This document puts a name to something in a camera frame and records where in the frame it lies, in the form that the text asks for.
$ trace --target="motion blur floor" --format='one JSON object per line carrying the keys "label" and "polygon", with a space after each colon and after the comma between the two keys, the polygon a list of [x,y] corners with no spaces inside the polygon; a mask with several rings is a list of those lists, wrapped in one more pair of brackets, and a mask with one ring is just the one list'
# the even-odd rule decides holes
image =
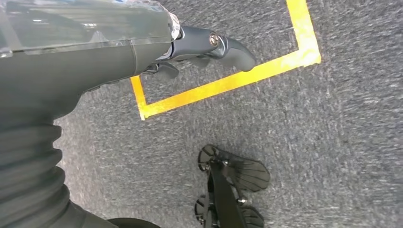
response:
{"label": "motion blur floor", "polygon": [[[285,0],[162,3],[182,24],[241,40],[259,63],[297,49]],[[64,151],[61,166],[73,201],[107,219],[200,227],[193,206],[206,179],[196,157],[212,143],[271,171],[269,189],[249,195],[267,227],[397,227],[403,200],[402,1],[307,3],[321,64],[145,121],[129,80],[85,94],[73,113],[57,121],[64,132],[56,146]],[[217,63],[201,70],[183,65],[173,81],[142,76],[142,82],[152,102],[234,72]]]}

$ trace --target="clear plastic wrap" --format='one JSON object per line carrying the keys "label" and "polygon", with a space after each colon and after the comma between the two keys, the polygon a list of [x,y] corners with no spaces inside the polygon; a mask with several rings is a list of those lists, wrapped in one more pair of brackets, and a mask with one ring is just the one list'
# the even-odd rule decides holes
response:
{"label": "clear plastic wrap", "polygon": [[0,58],[170,43],[179,21],[151,0],[0,0]]}

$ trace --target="black robot limb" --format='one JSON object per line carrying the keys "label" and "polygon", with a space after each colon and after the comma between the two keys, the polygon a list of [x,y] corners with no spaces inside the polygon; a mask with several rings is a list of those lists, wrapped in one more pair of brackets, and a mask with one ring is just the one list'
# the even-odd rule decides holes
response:
{"label": "black robot limb", "polygon": [[191,27],[182,27],[181,37],[171,43],[40,55],[17,50],[1,58],[0,228],[120,226],[70,201],[65,174],[56,166],[62,152],[53,142],[61,128],[53,125],[54,120],[70,113],[84,92],[102,84],[164,68],[172,77],[177,70],[170,61],[205,65],[211,58],[240,70],[255,65],[253,55],[235,40]]}

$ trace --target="robotic hand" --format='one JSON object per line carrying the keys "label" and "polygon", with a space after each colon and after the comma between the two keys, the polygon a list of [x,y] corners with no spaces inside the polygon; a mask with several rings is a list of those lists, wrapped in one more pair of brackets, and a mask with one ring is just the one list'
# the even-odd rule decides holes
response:
{"label": "robotic hand", "polygon": [[167,19],[150,0],[0,0],[0,228],[124,227],[72,203],[56,166],[54,120],[84,92],[143,72],[176,77],[173,61],[255,66],[214,31],[175,25],[174,39]]}
{"label": "robotic hand", "polygon": [[250,71],[256,64],[254,55],[240,42],[209,29],[183,26],[169,50],[144,73],[160,72],[165,77],[175,78],[179,71],[169,62],[188,60],[199,67],[206,67],[211,59],[235,66],[240,71]]}

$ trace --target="yellow tape marking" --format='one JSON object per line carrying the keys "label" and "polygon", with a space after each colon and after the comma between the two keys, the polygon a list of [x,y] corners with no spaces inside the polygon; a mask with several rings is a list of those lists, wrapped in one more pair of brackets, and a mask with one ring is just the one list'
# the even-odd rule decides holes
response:
{"label": "yellow tape marking", "polygon": [[287,7],[296,34],[298,51],[258,65],[249,72],[239,72],[152,104],[147,104],[145,100],[140,77],[134,76],[131,81],[141,119],[145,120],[152,115],[164,113],[298,67],[320,63],[321,56],[306,0],[287,0]]}

